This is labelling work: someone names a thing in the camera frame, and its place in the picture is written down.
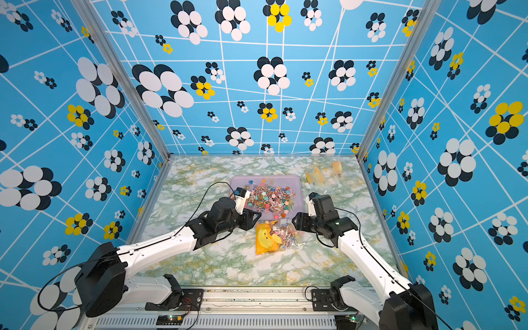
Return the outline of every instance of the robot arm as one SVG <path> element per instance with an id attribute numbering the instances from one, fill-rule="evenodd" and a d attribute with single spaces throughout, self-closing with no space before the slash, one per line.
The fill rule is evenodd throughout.
<path id="1" fill-rule="evenodd" d="M 413 285 L 396 272 L 370 246 L 355 223 L 339 217 L 330 196 L 312 193 L 307 204 L 308 213 L 299 212 L 294 217 L 295 228 L 331 240 L 358 266 L 377 293 L 363 288 L 351 276 L 339 278 L 330 288 L 336 309 L 354 307 L 380 330 L 438 329 L 432 295 L 424 285 Z"/>
<path id="2" fill-rule="evenodd" d="M 261 213 L 244 209 L 249 192 L 237 188 L 234 198 L 220 198 L 210 211 L 170 233 L 116 248 L 111 242 L 100 245 L 75 279 L 86 316 L 99 316 L 118 304 L 146 301 L 147 309 L 176 308 L 182 300 L 182 289 L 172 275 L 134 275 L 176 254 L 214 243 L 221 233 L 252 229 Z"/>

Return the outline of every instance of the marble tabletop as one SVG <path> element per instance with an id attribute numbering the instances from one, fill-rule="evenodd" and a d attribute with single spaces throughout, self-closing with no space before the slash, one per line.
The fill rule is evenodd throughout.
<path id="1" fill-rule="evenodd" d="M 340 176 L 332 170 L 332 162 L 337 160 L 343 166 Z M 310 173 L 314 166 L 323 171 L 324 184 L 308 184 L 306 172 Z M 303 196 L 312 191 L 327 193 L 337 208 L 356 213 L 363 235 L 395 267 L 360 166 L 353 156 L 176 156 L 142 240 L 184 224 L 207 187 L 216 181 L 229 182 L 236 175 L 283 174 L 300 177 Z M 228 190 L 224 184 L 212 186 L 196 214 L 208 210 L 218 198 L 228 196 Z M 255 230 L 236 229 L 222 241 L 165 259 L 138 275 L 173 274 L 183 286 L 329 286 L 331 281 L 351 275 L 362 285 L 370 286 L 345 254 L 322 246 L 312 233 L 302 232 L 300 238 L 305 243 L 300 248 L 257 255 Z"/>

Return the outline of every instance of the cable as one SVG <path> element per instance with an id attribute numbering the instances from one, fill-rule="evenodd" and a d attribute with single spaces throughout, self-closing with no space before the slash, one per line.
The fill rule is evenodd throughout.
<path id="1" fill-rule="evenodd" d="M 308 291 L 308 288 L 316 288 L 317 290 L 319 290 L 319 288 L 316 287 L 315 285 L 309 285 L 309 286 L 306 287 L 306 289 L 304 289 L 304 298 L 305 298 L 307 301 L 313 301 L 313 300 L 308 299 L 308 298 L 306 297 L 306 291 Z"/>
<path id="2" fill-rule="evenodd" d="M 139 250 L 141 250 L 141 249 L 148 248 L 149 246 L 152 246 L 152 245 L 154 245 L 154 244 L 158 244 L 158 243 L 160 243 L 160 242 L 166 241 L 166 240 L 168 240 L 168 239 L 170 239 L 170 238 L 172 238 L 172 237 L 178 235 L 178 234 L 180 233 L 180 231 L 185 227 L 185 225 L 186 225 L 189 221 L 191 221 L 191 220 L 193 219 L 194 214 L 198 211 L 198 209 L 200 208 L 200 205 L 202 205 L 203 199 L 204 199 L 205 196 L 207 195 L 207 192 L 209 191 L 209 189 L 210 189 L 212 186 L 214 186 L 215 184 L 218 184 L 218 183 L 225 183 L 226 185 L 228 185 L 229 188 L 231 189 L 231 191 L 232 191 L 233 194 L 234 194 L 234 190 L 233 190 L 233 188 L 231 187 L 231 185 L 230 185 L 229 183 L 224 182 L 224 181 L 218 181 L 218 182 L 213 183 L 212 185 L 209 186 L 209 188 L 207 188 L 207 190 L 206 190 L 205 193 L 203 194 L 203 197 L 202 197 L 202 199 L 200 200 L 200 203 L 198 204 L 198 207 L 196 208 L 196 210 L 194 210 L 193 215 L 191 215 L 191 218 L 190 218 L 189 220 L 187 220 L 187 221 L 185 222 L 185 224 L 184 224 L 184 225 L 183 225 L 183 226 L 182 226 L 182 227 L 181 227 L 181 228 L 180 228 L 180 229 L 179 229 L 174 235 L 168 236 L 167 238 L 165 238 L 165 239 L 163 239 L 163 240 L 161 240 L 161 241 L 153 242 L 153 243 L 148 244 L 148 245 L 146 245 L 146 246 L 139 247 L 139 248 L 137 248 L 137 249 L 134 249 L 134 251 L 139 251 Z M 231 231 L 228 235 L 226 235 L 225 237 L 223 237 L 223 238 L 221 238 L 221 239 L 219 239 L 219 240 L 216 240 L 215 242 L 218 242 L 218 241 L 220 241 L 220 240 L 223 240 L 223 239 L 226 238 L 227 236 L 231 235 L 231 233 L 232 233 L 232 231 Z M 70 270 L 70 269 L 72 269 L 72 268 L 75 268 L 75 267 L 78 267 L 78 266 L 82 266 L 82 265 L 84 265 L 85 263 L 95 262 L 95 261 L 98 261 L 98 260 L 104 260 L 104 259 L 107 259 L 107 258 L 108 258 L 108 260 L 111 260 L 111 259 L 113 259 L 114 257 L 119 257 L 119 256 L 122 256 L 122 255 L 127 254 L 127 253 L 128 253 L 128 251 L 126 251 L 126 252 L 124 252 L 124 253 L 118 253 L 118 254 L 113 255 L 113 256 L 105 256 L 105 257 L 101 257 L 101 258 L 99 258 L 99 259 L 88 260 L 88 261 L 78 263 L 78 264 L 75 265 L 75 266 L 72 266 L 72 267 L 70 267 L 70 268 L 67 268 L 67 269 L 63 270 L 62 272 L 60 272 L 60 273 L 58 273 L 57 275 L 55 275 L 54 277 L 52 277 L 52 278 L 48 281 L 48 283 L 46 283 L 46 284 L 40 289 L 39 293 L 37 294 L 36 302 L 38 303 L 39 307 L 42 308 L 43 310 L 46 310 L 47 312 L 54 312 L 53 309 L 47 309 L 46 307 L 42 306 L 42 304 L 40 303 L 40 295 L 42 294 L 42 291 L 45 289 L 45 287 L 47 287 L 47 286 L 48 286 L 48 285 L 49 285 L 49 284 L 50 284 L 55 278 L 61 276 L 62 274 L 64 274 L 64 273 L 67 272 L 68 270 Z M 62 311 L 64 312 L 64 311 L 66 311 L 66 310 L 76 309 L 76 308 L 79 308 L 79 307 L 81 307 L 81 306 L 82 306 L 82 305 L 78 305 L 78 306 L 76 306 L 76 307 L 71 307 L 71 308 L 63 309 Z"/>
<path id="3" fill-rule="evenodd" d="M 330 246 L 330 245 L 327 245 L 323 242 L 321 242 L 321 239 L 319 238 L 319 234 L 318 233 L 315 233 L 315 237 L 317 238 L 317 240 L 319 241 L 319 243 L 321 243 L 322 245 L 328 247 L 328 248 L 335 248 L 335 245 L 334 246 Z"/>
<path id="4" fill-rule="evenodd" d="M 404 287 L 403 285 L 401 285 L 401 283 L 399 283 L 398 280 L 395 279 L 395 278 L 391 275 L 391 273 L 390 273 L 388 270 L 386 270 L 385 267 L 383 267 L 383 266 L 381 265 L 381 263 L 380 263 L 380 262 L 379 262 L 379 261 L 378 261 L 378 260 L 377 260 L 377 259 L 376 259 L 376 258 L 370 253 L 370 252 L 369 252 L 369 250 L 365 247 L 365 244 L 363 244 L 363 239 L 361 238 L 361 221 L 360 221 L 360 219 L 357 217 L 357 215 L 356 215 L 354 212 L 350 212 L 350 211 L 347 211 L 347 210 L 343 210 L 343 209 L 339 209 L 339 208 L 335 208 L 335 209 L 336 209 L 336 210 L 340 210 L 340 211 L 344 211 L 344 212 L 348 212 L 348 213 L 350 213 L 350 214 L 352 214 L 352 215 L 354 215 L 354 216 L 356 217 L 357 222 L 359 223 L 359 230 L 358 230 L 358 231 L 359 231 L 359 234 L 360 234 L 360 243 L 361 243 L 361 245 L 363 246 L 363 249 L 364 249 L 364 250 L 365 250 L 365 251 L 366 251 L 366 252 L 372 257 L 372 259 L 374 259 L 374 261 L 376 261 L 376 262 L 378 263 L 378 265 L 380 265 L 380 267 L 381 267 L 381 268 L 382 268 L 382 269 L 383 269 L 383 270 L 384 270 L 384 271 L 385 271 L 385 272 L 386 272 L 386 273 L 387 273 L 387 274 L 388 274 L 388 275 L 394 280 L 394 282 L 396 282 L 396 283 L 397 283 L 397 284 L 398 284 L 403 290 L 407 291 L 407 293 L 408 293 L 409 295 L 411 295 L 412 297 L 414 297 L 415 299 L 417 299 L 419 302 L 421 302 L 422 305 L 424 305 L 425 307 L 427 307 L 427 309 L 430 310 L 431 313 L 433 313 L 436 317 L 438 317 L 438 319 L 439 319 L 440 321 L 442 321 L 442 322 L 443 322 L 443 323 L 449 328 L 449 330 L 453 330 L 453 328 L 451 328 L 451 327 L 449 326 L 449 324 L 447 324 L 447 322 L 444 321 L 443 318 L 441 318 L 438 314 L 436 314 L 434 310 L 432 310 L 429 306 L 427 306 L 426 303 L 424 303 L 424 302 L 422 301 L 422 299 L 420 299 L 419 297 L 415 296 L 415 295 L 414 295 L 409 289 L 406 289 L 406 287 Z"/>

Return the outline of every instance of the plastic bag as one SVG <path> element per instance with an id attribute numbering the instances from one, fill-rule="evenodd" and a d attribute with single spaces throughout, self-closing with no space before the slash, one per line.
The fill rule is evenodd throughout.
<path id="1" fill-rule="evenodd" d="M 282 222 L 275 220 L 257 224 L 257 254 L 284 251 L 303 245 L 294 225 L 285 219 Z"/>

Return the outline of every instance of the plastic tray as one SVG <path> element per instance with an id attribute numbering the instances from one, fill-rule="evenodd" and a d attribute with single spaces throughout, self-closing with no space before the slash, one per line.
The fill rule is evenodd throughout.
<path id="1" fill-rule="evenodd" d="M 291 199 L 294 200 L 293 209 L 286 215 L 285 218 L 291 220 L 295 217 L 297 212 L 304 212 L 304 199 L 303 193 L 300 185 L 300 178 L 297 175 L 238 175 L 234 176 L 231 179 L 231 186 L 233 189 L 237 187 L 244 188 L 244 186 L 249 186 L 249 190 L 252 190 L 257 185 L 259 185 L 262 180 L 266 180 L 265 184 L 271 186 L 281 186 L 281 187 L 290 187 L 290 189 L 295 193 L 295 196 L 292 196 Z M 255 207 L 245 206 L 247 209 L 256 211 Z M 261 220 L 274 220 L 273 212 L 262 212 Z"/>

